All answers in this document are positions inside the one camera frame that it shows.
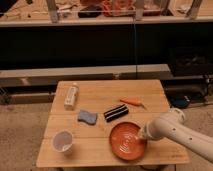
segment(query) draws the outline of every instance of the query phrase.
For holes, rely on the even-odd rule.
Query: bottle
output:
[[[78,96],[78,84],[73,83],[67,92],[67,96],[64,101],[64,107],[66,110],[74,110],[75,102]]]

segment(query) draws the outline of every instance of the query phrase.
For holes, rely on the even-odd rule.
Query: gray floor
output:
[[[51,103],[0,105],[0,171],[54,171],[35,166]],[[213,137],[213,106],[186,109],[186,125]],[[191,162],[165,171],[212,171],[213,164],[189,151]],[[140,167],[66,168],[65,170],[141,171]]]

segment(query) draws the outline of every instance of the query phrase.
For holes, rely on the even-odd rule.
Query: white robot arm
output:
[[[213,163],[213,138],[183,126],[185,120],[180,109],[171,108],[141,128],[139,137],[147,140],[167,137]]]

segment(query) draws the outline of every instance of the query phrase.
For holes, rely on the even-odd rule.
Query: blue sponge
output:
[[[97,121],[97,113],[90,113],[85,110],[80,110],[78,113],[78,121],[85,122],[89,125],[95,125]]]

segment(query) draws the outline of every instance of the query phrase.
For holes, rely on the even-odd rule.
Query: paper cup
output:
[[[61,131],[53,137],[52,145],[55,151],[70,154],[73,145],[73,135],[68,131]]]

